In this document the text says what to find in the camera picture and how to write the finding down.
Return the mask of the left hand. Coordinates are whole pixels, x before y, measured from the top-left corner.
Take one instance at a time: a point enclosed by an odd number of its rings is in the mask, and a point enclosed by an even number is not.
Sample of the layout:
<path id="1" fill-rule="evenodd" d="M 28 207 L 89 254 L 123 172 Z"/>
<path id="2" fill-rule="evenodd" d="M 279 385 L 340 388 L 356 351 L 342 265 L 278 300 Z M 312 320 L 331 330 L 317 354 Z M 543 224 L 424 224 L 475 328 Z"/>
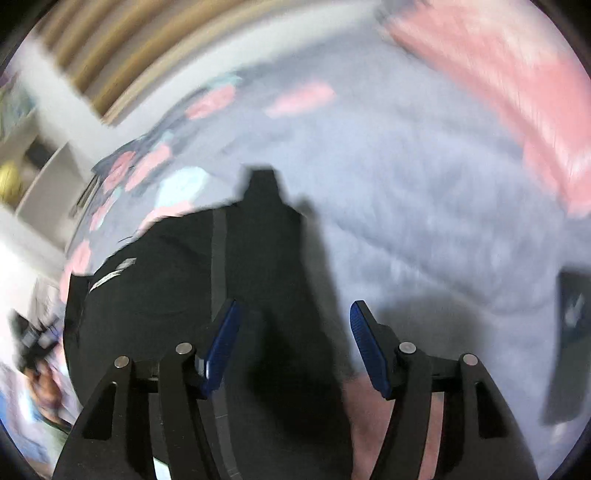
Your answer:
<path id="1" fill-rule="evenodd" d="M 26 368 L 25 375 L 32 400 L 43 420 L 49 425 L 69 433 L 72 425 L 60 416 L 63 394 L 47 361 L 39 361 L 34 369 Z"/>

